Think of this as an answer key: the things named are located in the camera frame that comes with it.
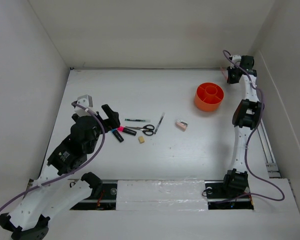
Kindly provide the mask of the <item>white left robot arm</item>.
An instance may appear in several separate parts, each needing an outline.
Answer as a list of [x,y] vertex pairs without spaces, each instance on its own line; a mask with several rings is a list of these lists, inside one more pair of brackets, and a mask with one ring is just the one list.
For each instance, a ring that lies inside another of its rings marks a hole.
[[31,188],[8,201],[11,204],[22,198],[11,212],[0,210],[0,226],[11,232],[12,240],[42,240],[49,231],[52,219],[61,211],[69,210],[86,198],[103,196],[103,181],[87,172],[68,190],[61,191],[68,177],[88,165],[100,152],[99,138],[120,127],[119,113],[107,104],[102,109],[107,115],[102,119],[98,112],[72,103],[76,112],[70,134],[55,148]]

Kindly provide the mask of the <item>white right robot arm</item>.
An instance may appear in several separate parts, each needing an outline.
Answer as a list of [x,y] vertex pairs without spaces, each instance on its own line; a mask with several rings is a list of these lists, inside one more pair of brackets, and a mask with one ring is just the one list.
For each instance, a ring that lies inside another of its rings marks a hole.
[[227,83],[242,84],[242,100],[232,117],[235,142],[229,170],[224,176],[221,191],[226,198],[232,199],[243,195],[248,189],[248,170],[245,164],[247,141],[250,134],[258,127],[262,103],[256,90],[257,72],[253,69],[254,57],[249,55],[230,55],[227,68]]

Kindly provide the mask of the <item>red translucent highlighter pen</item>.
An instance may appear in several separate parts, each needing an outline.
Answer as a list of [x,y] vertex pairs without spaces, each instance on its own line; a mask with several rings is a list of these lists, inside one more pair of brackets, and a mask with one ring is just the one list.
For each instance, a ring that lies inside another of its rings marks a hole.
[[227,81],[228,80],[228,75],[226,74],[225,70],[223,68],[220,69],[224,79]]

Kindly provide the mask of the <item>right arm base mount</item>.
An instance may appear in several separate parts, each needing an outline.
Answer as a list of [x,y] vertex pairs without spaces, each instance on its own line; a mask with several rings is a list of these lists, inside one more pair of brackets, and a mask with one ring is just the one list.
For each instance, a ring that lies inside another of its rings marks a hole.
[[228,170],[223,180],[208,180],[202,196],[207,199],[209,210],[253,210],[249,193],[248,172]]

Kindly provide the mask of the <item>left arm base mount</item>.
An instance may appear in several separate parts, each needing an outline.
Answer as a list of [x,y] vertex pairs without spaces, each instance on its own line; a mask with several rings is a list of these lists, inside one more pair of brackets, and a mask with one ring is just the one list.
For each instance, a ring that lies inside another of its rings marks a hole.
[[74,205],[74,211],[114,211],[116,210],[118,181],[101,180],[94,173],[88,172],[81,177],[91,189],[89,197]]

